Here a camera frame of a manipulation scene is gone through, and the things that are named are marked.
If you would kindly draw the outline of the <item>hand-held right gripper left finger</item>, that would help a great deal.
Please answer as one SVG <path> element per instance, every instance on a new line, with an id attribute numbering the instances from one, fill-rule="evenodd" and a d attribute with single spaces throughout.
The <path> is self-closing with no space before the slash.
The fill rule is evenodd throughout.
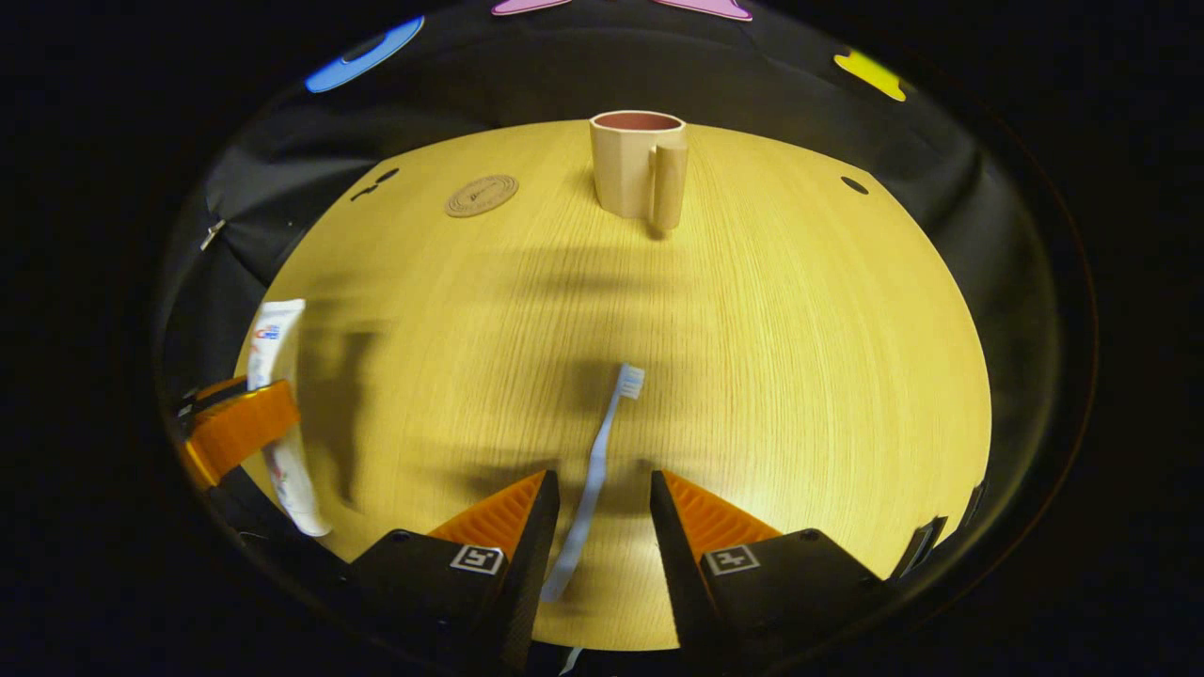
<path id="1" fill-rule="evenodd" d="M 424 673 L 519 673 L 560 511 L 529 475 L 426 534 L 388 532 L 353 563 L 372 629 Z"/>

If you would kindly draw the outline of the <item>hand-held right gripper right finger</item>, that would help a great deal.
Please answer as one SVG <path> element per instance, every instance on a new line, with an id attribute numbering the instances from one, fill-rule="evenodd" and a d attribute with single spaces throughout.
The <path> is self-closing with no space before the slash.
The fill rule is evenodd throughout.
<path id="1" fill-rule="evenodd" d="M 784 534 L 679 475 L 651 475 L 651 519 L 694 673 L 786 673 L 889 605 L 889 583 L 818 528 Z"/>

